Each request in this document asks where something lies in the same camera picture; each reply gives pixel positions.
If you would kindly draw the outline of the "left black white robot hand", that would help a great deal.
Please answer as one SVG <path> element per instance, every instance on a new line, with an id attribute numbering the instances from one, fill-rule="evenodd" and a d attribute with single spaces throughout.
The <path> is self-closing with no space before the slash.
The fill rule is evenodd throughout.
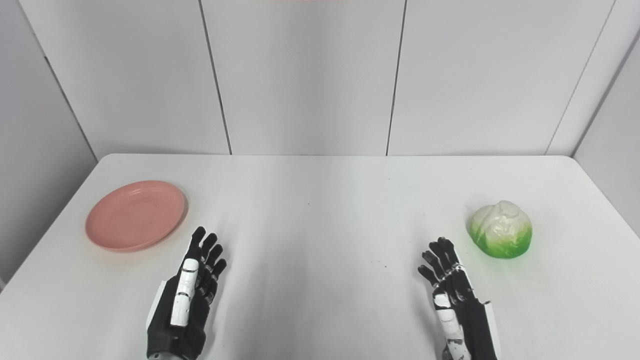
<path id="1" fill-rule="evenodd" d="M 198 227 L 178 271 L 161 283 L 147 317 L 149 360 L 196 360 L 204 350 L 205 325 L 227 268 L 215 233 Z"/>

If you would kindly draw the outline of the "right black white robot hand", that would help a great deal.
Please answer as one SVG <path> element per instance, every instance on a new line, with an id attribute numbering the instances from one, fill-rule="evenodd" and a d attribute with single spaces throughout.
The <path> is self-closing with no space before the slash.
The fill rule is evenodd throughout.
<path id="1" fill-rule="evenodd" d="M 443 360 L 499 360 L 502 356 L 491 301 L 480 301 L 453 242 L 439 237 L 423 251 L 418 273 L 432 287 L 432 303 L 445 337 Z"/>

